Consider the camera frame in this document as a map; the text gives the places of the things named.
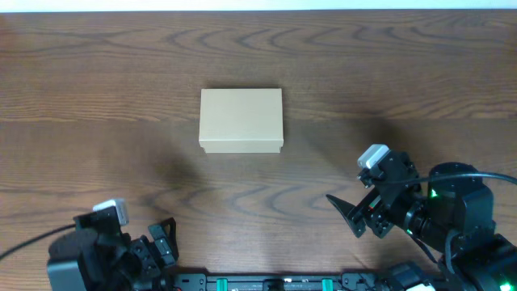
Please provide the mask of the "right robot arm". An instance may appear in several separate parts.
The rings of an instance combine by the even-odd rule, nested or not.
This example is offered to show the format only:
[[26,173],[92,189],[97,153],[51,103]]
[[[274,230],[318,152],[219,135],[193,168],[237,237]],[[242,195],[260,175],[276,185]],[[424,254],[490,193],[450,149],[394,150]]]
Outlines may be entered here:
[[434,166],[419,175],[406,152],[375,144],[359,158],[358,180],[369,193],[353,205],[336,196],[327,200],[340,212],[354,236],[366,229],[383,238],[403,230],[433,259],[438,277],[413,263],[376,275],[373,290],[514,290],[516,247],[496,231],[494,194],[484,179],[514,183],[515,178],[478,171],[461,162]]

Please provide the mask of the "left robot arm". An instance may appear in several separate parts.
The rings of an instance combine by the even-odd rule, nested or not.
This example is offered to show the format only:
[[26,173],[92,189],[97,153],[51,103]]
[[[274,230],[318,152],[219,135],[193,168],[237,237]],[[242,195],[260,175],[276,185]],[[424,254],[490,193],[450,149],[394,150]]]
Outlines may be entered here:
[[150,238],[132,239],[121,229],[115,206],[74,218],[74,231],[48,248],[48,278],[53,290],[171,290],[166,271],[179,258],[176,221],[148,227]]

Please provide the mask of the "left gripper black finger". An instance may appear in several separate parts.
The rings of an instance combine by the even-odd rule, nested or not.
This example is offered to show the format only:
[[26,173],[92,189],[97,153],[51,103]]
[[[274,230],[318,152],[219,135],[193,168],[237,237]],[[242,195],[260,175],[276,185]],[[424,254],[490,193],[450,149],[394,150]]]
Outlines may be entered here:
[[141,264],[139,279],[153,279],[162,274],[161,256],[153,242],[146,236],[140,236],[131,243],[131,252]]
[[170,217],[148,227],[153,237],[153,245],[160,262],[164,267],[176,265],[179,259],[179,249],[176,241],[176,221]]

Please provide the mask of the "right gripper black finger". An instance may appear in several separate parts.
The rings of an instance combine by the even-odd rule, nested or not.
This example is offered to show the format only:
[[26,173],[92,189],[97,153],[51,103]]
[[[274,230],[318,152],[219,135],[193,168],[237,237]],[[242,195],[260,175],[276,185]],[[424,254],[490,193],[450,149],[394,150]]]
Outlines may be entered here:
[[360,212],[360,209],[330,194],[327,194],[326,198],[342,215],[354,236],[360,238],[366,229],[364,215]]
[[374,176],[372,175],[370,169],[363,168],[357,175],[357,179],[364,185],[365,188],[370,188],[373,185],[372,180],[374,179]]

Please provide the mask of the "brown cardboard box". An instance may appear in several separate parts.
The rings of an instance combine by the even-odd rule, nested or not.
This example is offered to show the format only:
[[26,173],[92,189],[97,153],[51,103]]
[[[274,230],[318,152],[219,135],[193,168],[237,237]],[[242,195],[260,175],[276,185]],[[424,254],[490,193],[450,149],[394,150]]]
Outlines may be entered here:
[[207,154],[278,154],[284,145],[282,90],[203,89],[199,144]]

